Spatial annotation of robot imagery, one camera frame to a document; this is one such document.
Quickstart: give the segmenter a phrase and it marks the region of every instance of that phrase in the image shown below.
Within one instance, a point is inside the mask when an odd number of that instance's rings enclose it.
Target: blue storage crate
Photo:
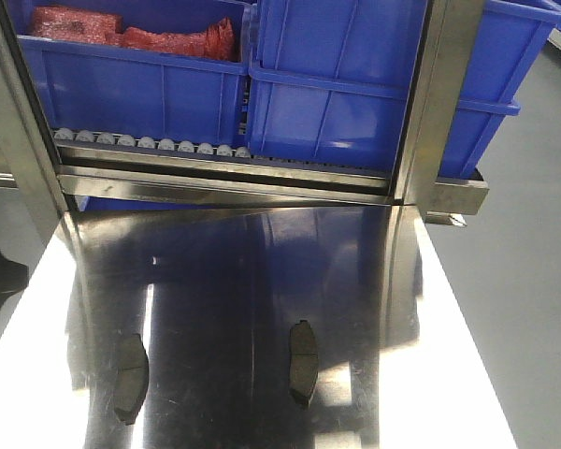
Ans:
[[[264,68],[407,87],[426,0],[262,0]]]
[[[21,36],[33,9],[53,2],[8,0],[9,13],[53,127],[237,144],[247,62]],[[225,16],[236,39],[249,32],[251,6],[216,0],[59,0],[122,15],[123,26],[192,33]]]
[[[391,171],[407,90],[250,67],[252,154]],[[440,176],[468,178],[515,103],[460,100]]]
[[[263,68],[408,87],[425,0],[263,0]],[[561,11],[550,0],[487,0],[462,95],[509,103]]]

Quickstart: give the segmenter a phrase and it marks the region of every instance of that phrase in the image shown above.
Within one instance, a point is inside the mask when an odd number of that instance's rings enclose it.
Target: red object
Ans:
[[[31,35],[107,44],[107,35],[120,33],[122,17],[75,7],[36,7],[31,20]]]
[[[201,33],[150,33],[129,27],[124,33],[122,17],[74,7],[36,7],[31,35],[130,49],[159,51],[183,56],[233,61],[235,36],[228,17]]]
[[[130,49],[160,51],[184,56],[233,60],[235,36],[228,18],[222,19],[201,33],[189,35],[176,33],[150,33],[139,28],[129,27],[123,34],[122,47]]]

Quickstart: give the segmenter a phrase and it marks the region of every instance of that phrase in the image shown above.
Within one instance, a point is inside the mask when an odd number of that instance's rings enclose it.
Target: gray floor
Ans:
[[[561,449],[560,54],[545,50],[518,99],[482,160],[481,214],[431,234],[520,449]],[[0,191],[0,248],[30,267],[41,255],[17,192]]]

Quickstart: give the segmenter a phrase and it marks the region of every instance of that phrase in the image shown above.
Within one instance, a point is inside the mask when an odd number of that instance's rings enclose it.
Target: shelf rack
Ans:
[[[327,204],[415,205],[427,219],[474,214],[488,187],[437,179],[484,0],[430,0],[396,168],[362,174],[267,160],[137,152],[55,141],[0,0],[0,186],[22,192],[48,242],[73,196],[188,202],[225,207]]]

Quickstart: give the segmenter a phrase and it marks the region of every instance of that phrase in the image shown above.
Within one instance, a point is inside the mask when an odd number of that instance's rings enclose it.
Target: white roller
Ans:
[[[214,154],[214,147],[206,142],[200,143],[199,147],[197,147],[197,152],[200,154]]]
[[[149,138],[148,136],[144,136],[139,140],[137,143],[139,148],[156,148],[156,142],[154,142],[153,138]]]
[[[129,136],[128,134],[123,134],[119,137],[119,141],[117,143],[125,147],[135,147],[135,138],[133,136]]]
[[[232,156],[233,149],[228,145],[219,145],[219,147],[216,149],[216,154],[218,154],[219,156]]]
[[[116,143],[116,138],[110,133],[101,133],[96,140],[97,143],[103,143],[105,145],[114,145]]]
[[[180,152],[195,152],[194,144],[192,142],[190,142],[189,140],[183,140],[179,144],[179,151]]]
[[[158,142],[158,150],[174,150],[175,142],[169,138],[163,138]]]
[[[58,138],[59,140],[72,140],[74,137],[75,134],[68,128],[60,128],[54,133],[54,138]]]
[[[236,157],[252,157],[247,147],[239,147],[235,150]]]
[[[77,133],[75,140],[79,142],[93,142],[95,140],[95,136],[91,131],[84,129],[83,131],[79,131]]]

